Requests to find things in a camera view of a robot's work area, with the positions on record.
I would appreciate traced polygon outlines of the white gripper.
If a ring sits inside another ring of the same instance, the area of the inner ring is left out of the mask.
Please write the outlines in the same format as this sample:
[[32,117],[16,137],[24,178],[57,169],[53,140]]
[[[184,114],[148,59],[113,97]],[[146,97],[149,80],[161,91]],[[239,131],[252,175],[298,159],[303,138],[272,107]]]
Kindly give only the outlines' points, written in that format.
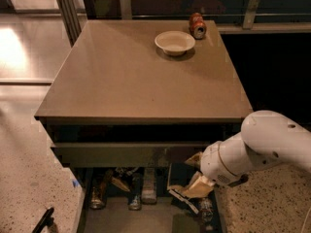
[[217,185],[228,185],[230,187],[245,183],[249,178],[247,174],[235,175],[224,164],[221,158],[222,142],[218,141],[187,159],[185,163],[199,169],[187,184],[181,184],[169,178],[167,189],[175,191],[186,198],[204,198]]

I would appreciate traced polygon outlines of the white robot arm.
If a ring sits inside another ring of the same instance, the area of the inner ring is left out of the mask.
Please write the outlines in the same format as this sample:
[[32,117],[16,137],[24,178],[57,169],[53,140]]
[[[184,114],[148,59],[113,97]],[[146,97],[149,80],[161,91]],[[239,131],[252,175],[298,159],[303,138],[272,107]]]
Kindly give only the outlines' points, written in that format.
[[311,171],[311,132],[272,111],[257,111],[242,122],[236,135],[208,146],[186,163],[198,170],[187,185],[169,183],[181,201],[206,197],[217,185],[237,186],[252,171],[292,163]]

